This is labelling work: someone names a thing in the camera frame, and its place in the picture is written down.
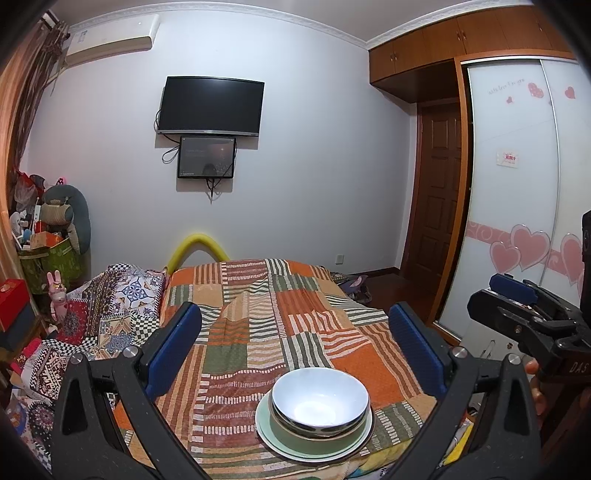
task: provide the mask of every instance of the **wooden door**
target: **wooden door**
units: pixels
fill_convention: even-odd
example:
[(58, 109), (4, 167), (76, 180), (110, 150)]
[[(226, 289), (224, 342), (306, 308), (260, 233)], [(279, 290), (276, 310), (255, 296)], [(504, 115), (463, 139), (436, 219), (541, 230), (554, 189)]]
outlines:
[(421, 141), (405, 250), (405, 278), (437, 293), (456, 214), (460, 179), (460, 105), (447, 103), (421, 109)]
[(534, 7), (510, 7), (495, 10), (509, 48), (552, 50), (550, 40), (538, 24)]
[(429, 63), (423, 30), (415, 30), (392, 41), (394, 49), (394, 70), (406, 72), (420, 65)]
[(394, 50), (392, 41), (369, 51), (369, 82), (377, 82), (394, 75)]
[(507, 40), (494, 10), (483, 10), (457, 18), (466, 53), (506, 50)]
[(570, 51), (569, 44), (566, 43), (562, 34), (554, 28), (546, 16), (538, 9), (535, 10), (535, 16), (538, 26), (544, 31), (548, 40), (550, 40), (552, 50)]
[(423, 28), (429, 62), (452, 59), (466, 54), (457, 19), (451, 18)]

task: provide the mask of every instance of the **bowl rim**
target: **bowl rim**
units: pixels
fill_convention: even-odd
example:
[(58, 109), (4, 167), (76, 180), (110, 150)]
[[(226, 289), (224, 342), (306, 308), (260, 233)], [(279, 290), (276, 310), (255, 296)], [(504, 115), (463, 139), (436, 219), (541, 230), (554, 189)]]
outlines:
[[(289, 376), (290, 374), (293, 374), (294, 372), (300, 371), (300, 370), (324, 370), (324, 371), (332, 371), (335, 372), (335, 375), (341, 375), (344, 377), (350, 377), (354, 380), (354, 382), (356, 382), (357, 384), (359, 384), (361, 386), (361, 388), (363, 389), (363, 391), (365, 392), (365, 396), (366, 396), (366, 402), (363, 405), (363, 409), (361, 409), (359, 412), (357, 412), (355, 414), (355, 416), (353, 418), (351, 418), (350, 420), (343, 422), (343, 423), (327, 423), (327, 424), (311, 424), (311, 423), (305, 423), (301, 420), (297, 420), (292, 418), (290, 415), (288, 415), (287, 413), (285, 413), (283, 410), (281, 410), (281, 408), (279, 407), (279, 405), (277, 404), (276, 400), (275, 400), (275, 388), (277, 386), (277, 384), (281, 385), (282, 383), (282, 379)], [(353, 375), (347, 373), (347, 372), (343, 372), (342, 370), (338, 370), (336, 368), (328, 368), (328, 367), (304, 367), (304, 368), (297, 368), (295, 370), (291, 370), (285, 374), (283, 374), (282, 376), (280, 376), (275, 383), (273, 384), (273, 387), (271, 388), (271, 399), (273, 402), (273, 405), (275, 405), (275, 408), (286, 418), (288, 418), (289, 420), (296, 422), (296, 423), (300, 423), (302, 425), (306, 425), (308, 427), (314, 428), (314, 429), (326, 429), (326, 428), (334, 428), (334, 427), (339, 427), (341, 425), (350, 423), (352, 421), (355, 421), (357, 418), (359, 418), (359, 416), (362, 416), (364, 414), (364, 412), (367, 409), (369, 402), (369, 392), (367, 390), (367, 388), (365, 388), (365, 385), (363, 385), (363, 383), (361, 383), (357, 378), (355, 378)]]

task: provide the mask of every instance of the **stacked dishes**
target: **stacked dishes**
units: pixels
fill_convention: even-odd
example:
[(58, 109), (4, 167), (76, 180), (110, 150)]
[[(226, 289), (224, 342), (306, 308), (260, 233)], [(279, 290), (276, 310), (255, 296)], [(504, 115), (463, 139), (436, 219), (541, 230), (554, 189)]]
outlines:
[(374, 414), (363, 384), (331, 368), (300, 368), (265, 394), (256, 430), (279, 455), (306, 463), (342, 460), (371, 437)]

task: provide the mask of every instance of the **patchwork quilt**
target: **patchwork quilt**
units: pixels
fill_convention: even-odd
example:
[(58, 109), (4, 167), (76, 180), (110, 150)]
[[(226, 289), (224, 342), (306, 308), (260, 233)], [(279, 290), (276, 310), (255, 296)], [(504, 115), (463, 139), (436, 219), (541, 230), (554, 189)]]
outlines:
[[(376, 470), (402, 454), (435, 404), (392, 339), (385, 313), (349, 299), (323, 267), (266, 259), (185, 268), (170, 280), (162, 325), (184, 301), (200, 306), (203, 329), (156, 403), (214, 479), (341, 480)], [(296, 463), (257, 436), (259, 400), (282, 374), (302, 367), (337, 368), (368, 389), (375, 428), (353, 459), (320, 468)], [(115, 414), (132, 454), (150, 464), (122, 405)]]

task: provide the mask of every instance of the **finger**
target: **finger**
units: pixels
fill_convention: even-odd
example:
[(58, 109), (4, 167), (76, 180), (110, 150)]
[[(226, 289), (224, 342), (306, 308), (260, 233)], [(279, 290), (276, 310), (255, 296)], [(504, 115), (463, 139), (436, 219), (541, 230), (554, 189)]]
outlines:
[(589, 403), (591, 403), (591, 388), (587, 387), (583, 390), (581, 398), (579, 399), (581, 410), (586, 409)]
[(527, 373), (528, 375), (535, 375), (539, 369), (540, 364), (535, 358), (525, 364), (525, 373)]
[(535, 414), (540, 416), (546, 411), (546, 408), (548, 407), (546, 397), (539, 388), (532, 388), (531, 395), (534, 397)]

